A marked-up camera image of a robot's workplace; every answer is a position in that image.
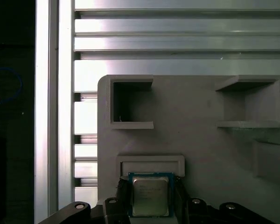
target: grey plastic tray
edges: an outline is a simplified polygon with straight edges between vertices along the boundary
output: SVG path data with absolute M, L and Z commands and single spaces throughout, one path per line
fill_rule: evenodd
M 183 155 L 191 196 L 237 202 L 280 224 L 280 77 L 244 77 L 103 77 L 98 198 L 136 172 L 129 164 L 119 173 L 122 156 Z

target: metal frame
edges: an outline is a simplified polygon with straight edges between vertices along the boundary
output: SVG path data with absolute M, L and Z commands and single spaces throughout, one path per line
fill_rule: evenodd
M 96 201 L 104 75 L 280 75 L 280 1 L 36 3 L 35 223 L 77 199 Z
M 74 201 L 74 1 L 59 4 L 58 171 L 59 209 Z
M 58 1 L 36 1 L 35 223 L 57 211 Z

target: dark background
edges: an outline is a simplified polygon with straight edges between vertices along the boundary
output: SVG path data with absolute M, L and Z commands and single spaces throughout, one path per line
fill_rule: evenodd
M 32 224 L 34 0 L 0 0 L 0 67 L 14 69 L 23 81 L 22 92 L 17 99 L 0 105 L 0 216 L 5 216 L 7 224 Z M 1 99 L 12 96 L 18 88 L 19 81 L 16 76 L 0 71 Z

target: bolt head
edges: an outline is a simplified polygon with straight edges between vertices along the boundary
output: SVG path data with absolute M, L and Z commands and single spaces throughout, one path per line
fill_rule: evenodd
M 201 201 L 200 201 L 199 199 L 193 199 L 192 202 L 193 202 L 194 204 L 199 204 Z
M 235 209 L 235 206 L 233 205 L 233 204 L 227 204 L 226 205 L 226 208 L 228 208 L 228 209 Z
M 78 205 L 76 205 L 76 209 L 82 209 L 82 208 L 84 208 L 84 205 L 83 205 L 83 204 L 78 204 Z

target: blue cable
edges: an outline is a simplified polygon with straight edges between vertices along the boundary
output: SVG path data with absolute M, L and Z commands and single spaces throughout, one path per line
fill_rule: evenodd
M 20 75 L 15 70 L 13 70 L 11 68 L 7 68 L 7 67 L 0 68 L 0 71 L 2 71 L 2 70 L 10 71 L 11 73 L 13 73 L 18 78 L 18 80 L 20 81 L 20 87 L 19 87 L 17 92 L 12 97 L 9 97 L 9 98 L 4 99 L 4 100 L 0 100 L 0 104 L 7 103 L 7 102 L 17 98 L 19 96 L 19 94 L 20 94 L 20 92 L 22 90 L 22 86 L 23 86 L 22 79 L 21 79 Z

